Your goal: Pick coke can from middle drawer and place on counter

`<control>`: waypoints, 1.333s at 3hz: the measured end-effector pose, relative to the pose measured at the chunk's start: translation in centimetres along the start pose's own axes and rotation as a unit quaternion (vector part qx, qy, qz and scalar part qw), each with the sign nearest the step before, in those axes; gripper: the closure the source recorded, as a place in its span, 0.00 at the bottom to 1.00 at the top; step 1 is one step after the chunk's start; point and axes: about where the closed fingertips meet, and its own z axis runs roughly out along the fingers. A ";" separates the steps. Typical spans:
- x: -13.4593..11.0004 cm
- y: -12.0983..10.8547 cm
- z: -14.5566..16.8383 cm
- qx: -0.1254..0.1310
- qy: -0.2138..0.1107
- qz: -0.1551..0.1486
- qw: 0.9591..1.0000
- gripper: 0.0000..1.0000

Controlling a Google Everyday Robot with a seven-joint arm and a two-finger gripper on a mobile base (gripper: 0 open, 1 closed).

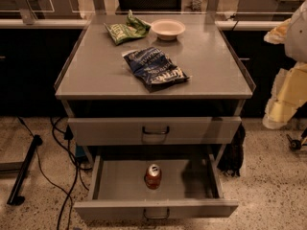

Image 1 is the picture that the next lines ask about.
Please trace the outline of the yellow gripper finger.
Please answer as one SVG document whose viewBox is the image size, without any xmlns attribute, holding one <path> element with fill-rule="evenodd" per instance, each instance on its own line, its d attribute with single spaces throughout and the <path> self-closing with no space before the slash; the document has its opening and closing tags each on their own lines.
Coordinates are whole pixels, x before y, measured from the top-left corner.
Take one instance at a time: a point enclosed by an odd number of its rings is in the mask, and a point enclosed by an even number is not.
<svg viewBox="0 0 307 230">
<path fill-rule="evenodd" d="M 280 129 L 307 103 L 307 63 L 277 73 L 262 123 L 266 128 Z"/>
<path fill-rule="evenodd" d="M 291 19 L 287 19 L 280 23 L 278 26 L 271 29 L 264 36 L 264 40 L 271 44 L 283 44 L 285 42 L 290 21 Z"/>
</svg>

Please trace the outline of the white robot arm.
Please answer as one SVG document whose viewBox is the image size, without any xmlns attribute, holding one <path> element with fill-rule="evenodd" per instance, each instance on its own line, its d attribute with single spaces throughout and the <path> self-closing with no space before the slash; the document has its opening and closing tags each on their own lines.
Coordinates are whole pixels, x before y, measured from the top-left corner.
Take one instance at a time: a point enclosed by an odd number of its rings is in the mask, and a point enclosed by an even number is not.
<svg viewBox="0 0 307 230">
<path fill-rule="evenodd" d="M 280 129 L 307 103 L 307 1 L 264 36 L 271 44 L 283 44 L 285 54 L 295 61 L 290 70 L 280 69 L 272 86 L 262 123 Z"/>
</svg>

